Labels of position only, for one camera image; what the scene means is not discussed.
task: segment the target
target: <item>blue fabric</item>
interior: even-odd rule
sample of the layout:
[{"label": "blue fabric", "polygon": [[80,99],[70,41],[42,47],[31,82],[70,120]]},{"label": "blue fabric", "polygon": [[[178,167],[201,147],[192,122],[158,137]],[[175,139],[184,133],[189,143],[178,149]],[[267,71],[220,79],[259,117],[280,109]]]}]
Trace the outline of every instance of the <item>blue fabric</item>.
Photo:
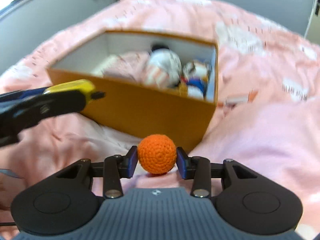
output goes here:
[{"label": "blue fabric", "polygon": [[207,87],[207,83],[202,81],[201,79],[189,79],[188,81],[186,81],[186,85],[199,88],[202,94],[205,94],[205,89]]},{"label": "blue fabric", "polygon": [[47,87],[25,90],[24,93],[19,97],[19,99],[42,94],[46,89]]}]

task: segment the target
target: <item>cardboard box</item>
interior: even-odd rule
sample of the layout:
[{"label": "cardboard box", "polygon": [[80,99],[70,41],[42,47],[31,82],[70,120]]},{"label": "cardboard box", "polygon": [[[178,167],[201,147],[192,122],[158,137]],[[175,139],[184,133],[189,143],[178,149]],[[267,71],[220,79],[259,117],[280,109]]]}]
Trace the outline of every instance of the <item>cardboard box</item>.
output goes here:
[{"label": "cardboard box", "polygon": [[[209,100],[198,100],[111,77],[97,77],[95,69],[111,54],[128,51],[150,51],[162,42],[176,52],[182,65],[195,58],[212,65],[209,78]],[[217,105],[218,47],[215,42],[167,33],[142,31],[107,31],[86,42],[48,68],[54,85],[79,79],[93,82],[105,98],[94,101],[83,111],[97,123],[139,138],[165,134],[186,152],[201,142]]]}]

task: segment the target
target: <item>cable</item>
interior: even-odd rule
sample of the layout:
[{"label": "cable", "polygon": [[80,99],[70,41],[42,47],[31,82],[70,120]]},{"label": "cable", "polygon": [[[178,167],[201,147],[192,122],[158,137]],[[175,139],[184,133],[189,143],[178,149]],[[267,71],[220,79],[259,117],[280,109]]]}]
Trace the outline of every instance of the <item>cable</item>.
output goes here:
[{"label": "cable", "polygon": [[15,225],[16,225],[15,222],[0,223],[0,227],[13,227]]}]

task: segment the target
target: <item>black round joint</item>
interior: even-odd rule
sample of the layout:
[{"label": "black round joint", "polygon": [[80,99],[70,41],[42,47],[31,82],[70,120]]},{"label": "black round joint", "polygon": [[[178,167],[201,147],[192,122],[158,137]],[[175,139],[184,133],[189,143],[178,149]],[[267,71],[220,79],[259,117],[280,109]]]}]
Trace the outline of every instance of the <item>black round joint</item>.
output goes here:
[{"label": "black round joint", "polygon": [[68,233],[88,223],[98,212],[98,198],[72,179],[38,183],[15,197],[11,213],[18,228],[33,235]]},{"label": "black round joint", "polygon": [[302,216],[300,199],[268,179],[238,180],[216,197],[215,206],[228,224],[255,235],[284,233]]},{"label": "black round joint", "polygon": [[120,163],[123,161],[123,156],[120,154],[113,155],[113,157],[116,158],[117,163]]}]

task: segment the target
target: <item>pink blanket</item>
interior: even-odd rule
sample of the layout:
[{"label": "pink blanket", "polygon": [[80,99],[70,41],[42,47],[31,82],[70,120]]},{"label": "pink blanket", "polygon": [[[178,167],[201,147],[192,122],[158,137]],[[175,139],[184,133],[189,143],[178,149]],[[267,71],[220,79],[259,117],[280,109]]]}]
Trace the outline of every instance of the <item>pink blanket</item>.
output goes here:
[{"label": "pink blanket", "polygon": [[[0,77],[0,93],[50,85],[45,69],[90,38],[113,28],[185,33],[219,41],[219,100],[257,90],[252,103],[217,109],[202,143],[191,152],[212,162],[233,158],[294,191],[304,205],[297,231],[320,231],[320,48],[285,28],[215,0],[123,0],[57,33]],[[79,114],[41,122],[21,142],[0,149],[0,222],[21,190],[68,164],[124,154],[138,138],[103,128]],[[176,171],[149,177],[141,169],[130,187],[187,188]],[[221,190],[213,181],[214,193]],[[96,181],[94,191],[100,194]],[[17,230],[0,228],[11,238]]]}]

